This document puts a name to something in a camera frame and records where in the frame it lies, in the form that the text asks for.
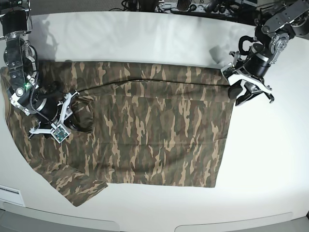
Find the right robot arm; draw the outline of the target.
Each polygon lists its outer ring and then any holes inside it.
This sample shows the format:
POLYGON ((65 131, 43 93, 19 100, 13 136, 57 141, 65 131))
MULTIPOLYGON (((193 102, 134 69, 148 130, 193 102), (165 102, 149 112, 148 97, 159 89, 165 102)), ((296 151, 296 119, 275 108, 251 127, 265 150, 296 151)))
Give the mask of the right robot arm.
POLYGON ((67 93, 57 101, 56 94, 60 92, 57 83, 48 92, 40 91, 38 53, 25 38, 33 28, 28 0, 2 0, 0 23, 1 40, 6 41, 3 59, 10 77, 7 89, 10 103, 25 115, 38 119, 38 125, 29 130, 29 137, 44 134, 62 143, 71 134, 70 105, 79 92, 67 93))

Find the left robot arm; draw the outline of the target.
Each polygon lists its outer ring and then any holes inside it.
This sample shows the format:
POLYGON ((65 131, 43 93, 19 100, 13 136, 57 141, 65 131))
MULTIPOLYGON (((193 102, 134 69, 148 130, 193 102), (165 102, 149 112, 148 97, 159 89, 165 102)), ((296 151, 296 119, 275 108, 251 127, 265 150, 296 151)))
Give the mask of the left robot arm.
POLYGON ((290 6, 274 6, 260 14, 254 37, 242 36, 239 49, 229 54, 233 62, 221 69, 230 84, 228 97, 239 106, 265 94, 274 102, 272 88, 265 85, 264 76, 294 37, 309 33, 309 2, 297 0, 290 6))

